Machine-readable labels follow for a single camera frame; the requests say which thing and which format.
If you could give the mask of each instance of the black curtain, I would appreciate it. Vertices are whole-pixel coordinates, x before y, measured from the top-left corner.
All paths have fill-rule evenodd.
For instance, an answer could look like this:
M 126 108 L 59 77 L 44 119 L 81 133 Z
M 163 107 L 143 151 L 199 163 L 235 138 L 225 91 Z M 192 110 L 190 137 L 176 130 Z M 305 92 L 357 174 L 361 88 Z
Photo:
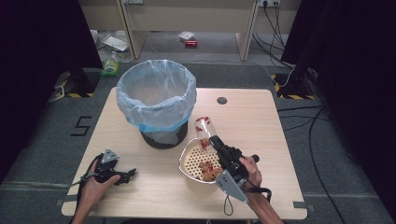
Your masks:
M 0 8 L 2 181 L 28 144 L 58 76 L 102 63 L 78 0 L 2 1 Z
M 303 0 L 282 60 L 309 47 L 325 2 Z M 396 2 L 333 1 L 309 66 L 352 156 L 396 220 Z

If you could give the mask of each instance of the red object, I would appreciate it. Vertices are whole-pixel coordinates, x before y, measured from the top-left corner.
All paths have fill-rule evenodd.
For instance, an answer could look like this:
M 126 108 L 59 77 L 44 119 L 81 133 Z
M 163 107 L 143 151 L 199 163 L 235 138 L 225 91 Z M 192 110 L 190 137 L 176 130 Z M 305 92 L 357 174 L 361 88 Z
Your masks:
M 185 47 L 194 47 L 194 48 L 196 48 L 197 47 L 197 41 L 196 40 L 186 40 L 186 41 L 184 41 L 184 46 Z

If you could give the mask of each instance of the table hole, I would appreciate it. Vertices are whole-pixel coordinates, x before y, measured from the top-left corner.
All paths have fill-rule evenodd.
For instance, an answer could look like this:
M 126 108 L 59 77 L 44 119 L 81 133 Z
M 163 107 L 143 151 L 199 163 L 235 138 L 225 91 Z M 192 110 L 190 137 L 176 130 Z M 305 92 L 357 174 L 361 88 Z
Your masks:
M 218 103 L 220 104 L 220 105 L 225 105 L 225 104 L 227 104 L 227 98 L 225 98 L 225 97 L 219 97 L 218 98 Z

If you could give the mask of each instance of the colander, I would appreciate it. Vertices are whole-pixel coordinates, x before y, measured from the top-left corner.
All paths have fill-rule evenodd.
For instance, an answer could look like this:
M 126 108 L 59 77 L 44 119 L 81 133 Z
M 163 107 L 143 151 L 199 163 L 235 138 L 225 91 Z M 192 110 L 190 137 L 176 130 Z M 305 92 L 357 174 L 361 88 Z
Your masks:
M 193 138 L 190 142 L 184 147 L 183 152 L 178 159 L 178 169 L 180 172 L 185 175 L 187 178 L 192 179 L 196 182 L 212 185 L 215 184 L 215 181 L 206 182 L 203 180 L 202 169 L 199 167 L 200 162 L 211 161 L 214 168 L 218 168 L 219 157 L 216 152 L 214 153 L 202 153 L 199 147 L 198 138 Z

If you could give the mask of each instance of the trash bin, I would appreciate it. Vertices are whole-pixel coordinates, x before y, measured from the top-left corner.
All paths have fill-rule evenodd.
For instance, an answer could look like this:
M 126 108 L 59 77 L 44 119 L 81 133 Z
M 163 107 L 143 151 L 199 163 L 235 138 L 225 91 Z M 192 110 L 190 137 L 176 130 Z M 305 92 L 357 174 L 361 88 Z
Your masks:
M 186 137 L 196 102 L 194 75 L 168 60 L 137 64 L 117 84 L 117 105 L 152 147 L 167 149 Z

